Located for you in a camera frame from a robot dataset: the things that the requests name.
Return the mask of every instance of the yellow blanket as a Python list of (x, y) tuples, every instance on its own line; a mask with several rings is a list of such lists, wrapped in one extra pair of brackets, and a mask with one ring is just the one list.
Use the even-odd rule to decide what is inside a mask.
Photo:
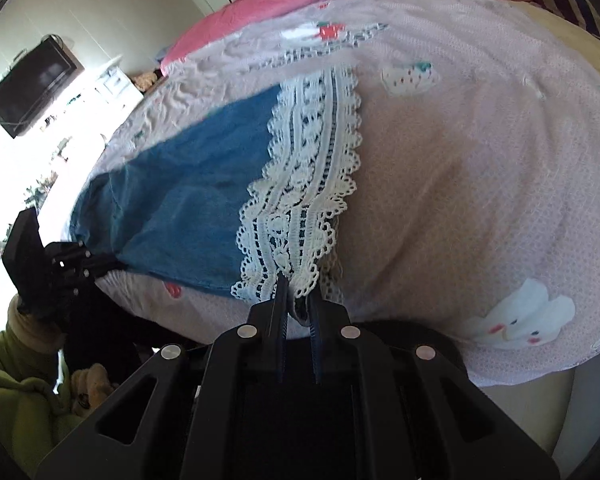
[(526, 2), (510, 2), (510, 4), (522, 10), (536, 23), (547, 28), (565, 45), (581, 53), (582, 57), (600, 74), (600, 40), (598, 38), (593, 37), (583, 28), (532, 4)]

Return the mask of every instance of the strawberry print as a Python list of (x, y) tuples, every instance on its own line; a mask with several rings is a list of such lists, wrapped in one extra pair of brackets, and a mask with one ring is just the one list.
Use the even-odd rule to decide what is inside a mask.
[(167, 289), (167, 292), (174, 300), (182, 296), (182, 287), (175, 283), (164, 282), (164, 288)]
[(337, 40), (338, 33), (344, 30), (344, 25), (341, 23), (318, 24), (318, 27), (320, 29), (320, 39), (323, 41)]

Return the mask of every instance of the person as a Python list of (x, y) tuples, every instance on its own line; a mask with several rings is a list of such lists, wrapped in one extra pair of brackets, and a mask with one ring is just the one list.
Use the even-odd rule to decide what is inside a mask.
[[(45, 455), (109, 397), (116, 383), (141, 366), (136, 343), (195, 344), (126, 313), (95, 285), (81, 296), (66, 333), (53, 322), (21, 314), (17, 295), (9, 305), (7, 327), (0, 332), (0, 444), (30, 478)], [(65, 380), (56, 388), (59, 369)]]
[(55, 393), (65, 336), (54, 324), (21, 315), (17, 303), (16, 295), (0, 332), (0, 443), (32, 477), (43, 457), (104, 402), (112, 387), (106, 370), (94, 364), (99, 377), (91, 398), (76, 390), (77, 382), (72, 388), (71, 381)]

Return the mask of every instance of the white bedsheet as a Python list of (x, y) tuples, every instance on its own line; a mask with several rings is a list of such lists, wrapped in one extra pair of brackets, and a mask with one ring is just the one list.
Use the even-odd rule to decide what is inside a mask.
[[(318, 22), (344, 26), (341, 48), (325, 54), (316, 40), (293, 61), (308, 40), (282, 32)], [(362, 168), (338, 238), (352, 319), (413, 319), (454, 336), (481, 385), (599, 352), (600, 76), (507, 2), (334, 0), (250, 25), (190, 54), (92, 174), (216, 107), (334, 64), (356, 67), (362, 97)], [(417, 64), (434, 74), (422, 88), (404, 81)], [(248, 312), (144, 276), (100, 286), (205, 343)]]

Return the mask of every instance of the green jacket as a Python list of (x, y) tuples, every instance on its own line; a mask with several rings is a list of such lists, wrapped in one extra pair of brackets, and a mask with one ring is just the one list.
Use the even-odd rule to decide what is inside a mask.
[(0, 442), (30, 477), (82, 420), (70, 411), (68, 384), (54, 393), (61, 343), (35, 325), (12, 301), (7, 329), (0, 332)]

